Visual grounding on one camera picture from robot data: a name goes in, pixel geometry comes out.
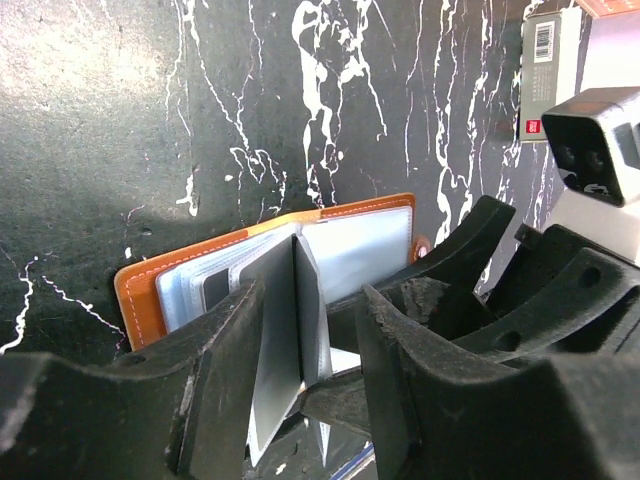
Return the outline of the brown leather card holder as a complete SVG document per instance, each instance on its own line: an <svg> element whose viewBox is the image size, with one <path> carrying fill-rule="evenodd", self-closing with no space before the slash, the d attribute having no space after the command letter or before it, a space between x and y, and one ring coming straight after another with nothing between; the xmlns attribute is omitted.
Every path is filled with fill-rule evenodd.
<svg viewBox="0 0 640 480"><path fill-rule="evenodd" d="M121 269L114 286L133 350L212 309L245 280L265 285L248 427L258 461L301 389L330 377L328 306L415 260L415 198L394 194L264 223Z"/></svg>

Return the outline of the grey card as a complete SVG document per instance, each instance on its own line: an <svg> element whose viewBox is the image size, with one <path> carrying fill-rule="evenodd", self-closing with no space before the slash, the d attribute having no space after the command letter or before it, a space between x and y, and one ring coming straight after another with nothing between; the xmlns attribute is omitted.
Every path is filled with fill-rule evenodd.
<svg viewBox="0 0 640 480"><path fill-rule="evenodd" d="M293 243L291 234L274 237L239 270L240 281L258 278L265 288L248 440L253 462L266 451L301 385Z"/></svg>

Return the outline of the white phone box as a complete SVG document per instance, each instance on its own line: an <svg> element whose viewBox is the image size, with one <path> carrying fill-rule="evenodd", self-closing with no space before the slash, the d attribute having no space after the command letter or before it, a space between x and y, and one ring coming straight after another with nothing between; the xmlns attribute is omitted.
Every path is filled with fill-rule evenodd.
<svg viewBox="0 0 640 480"><path fill-rule="evenodd" d="M542 114L576 93L582 10L535 14L522 28L519 140L546 140Z"/></svg>

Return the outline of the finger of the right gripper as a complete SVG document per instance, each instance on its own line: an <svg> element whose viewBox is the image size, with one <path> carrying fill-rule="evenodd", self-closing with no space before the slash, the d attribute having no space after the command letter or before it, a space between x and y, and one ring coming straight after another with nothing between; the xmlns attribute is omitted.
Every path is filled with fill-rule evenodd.
<svg viewBox="0 0 640 480"><path fill-rule="evenodd" d="M475 286L516 209L484 195L426 256L371 285L401 313L454 341L496 320Z"/></svg>

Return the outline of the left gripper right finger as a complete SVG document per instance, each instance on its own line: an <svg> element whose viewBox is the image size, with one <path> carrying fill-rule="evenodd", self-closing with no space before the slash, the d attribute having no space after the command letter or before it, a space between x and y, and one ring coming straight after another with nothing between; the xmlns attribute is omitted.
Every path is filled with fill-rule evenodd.
<svg viewBox="0 0 640 480"><path fill-rule="evenodd" d="M482 358L371 286L356 309L382 479L635 479L639 360L552 355L522 369Z"/></svg>

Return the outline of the orange mesh file organizer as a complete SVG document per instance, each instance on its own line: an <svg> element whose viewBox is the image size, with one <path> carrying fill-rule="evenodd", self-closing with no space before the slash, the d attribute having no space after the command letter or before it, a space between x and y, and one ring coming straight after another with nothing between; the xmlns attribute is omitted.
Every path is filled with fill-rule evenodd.
<svg viewBox="0 0 640 480"><path fill-rule="evenodd" d="M592 18L606 18L640 11L640 0L576 0Z"/></svg>

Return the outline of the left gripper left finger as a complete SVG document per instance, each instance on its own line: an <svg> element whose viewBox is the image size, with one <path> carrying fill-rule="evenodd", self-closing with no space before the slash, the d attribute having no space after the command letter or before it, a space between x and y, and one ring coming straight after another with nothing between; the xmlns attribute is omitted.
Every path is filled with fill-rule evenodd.
<svg viewBox="0 0 640 480"><path fill-rule="evenodd" d="M265 288L243 282L212 310L105 367L49 353L1 359L5 479L238 479Z"/></svg>

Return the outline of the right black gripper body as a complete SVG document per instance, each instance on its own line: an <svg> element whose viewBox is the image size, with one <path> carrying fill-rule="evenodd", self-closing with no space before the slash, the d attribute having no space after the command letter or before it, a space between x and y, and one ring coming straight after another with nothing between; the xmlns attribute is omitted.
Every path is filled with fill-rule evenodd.
<svg viewBox="0 0 640 480"><path fill-rule="evenodd" d="M639 268L564 227L543 234L520 275L529 299L454 344L522 367L550 354L639 353Z"/></svg>

